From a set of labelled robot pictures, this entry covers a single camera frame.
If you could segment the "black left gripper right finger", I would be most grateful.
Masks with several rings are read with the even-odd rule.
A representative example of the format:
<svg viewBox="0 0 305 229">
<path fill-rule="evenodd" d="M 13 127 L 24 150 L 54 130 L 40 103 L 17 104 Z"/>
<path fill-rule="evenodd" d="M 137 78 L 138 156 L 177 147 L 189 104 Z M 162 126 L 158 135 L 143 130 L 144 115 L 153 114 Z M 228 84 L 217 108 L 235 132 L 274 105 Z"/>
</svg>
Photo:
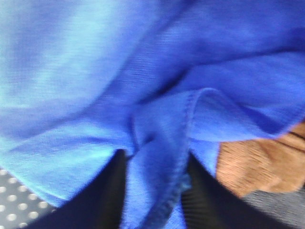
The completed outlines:
<svg viewBox="0 0 305 229">
<path fill-rule="evenodd" d="M 296 229 L 247 204 L 216 181 L 193 154 L 187 173 L 191 188 L 182 194 L 188 229 Z"/>
</svg>

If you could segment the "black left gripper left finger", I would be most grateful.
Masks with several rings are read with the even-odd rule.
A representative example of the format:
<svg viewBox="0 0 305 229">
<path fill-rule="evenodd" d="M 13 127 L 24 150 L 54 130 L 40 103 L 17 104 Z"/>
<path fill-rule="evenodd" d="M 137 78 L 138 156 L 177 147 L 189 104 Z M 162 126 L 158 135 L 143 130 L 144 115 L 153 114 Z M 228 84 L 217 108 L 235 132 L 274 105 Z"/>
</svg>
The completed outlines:
<svg viewBox="0 0 305 229">
<path fill-rule="evenodd" d="M 126 156 L 119 149 L 98 176 L 71 201 L 29 229 L 117 229 L 126 188 Z"/>
</svg>

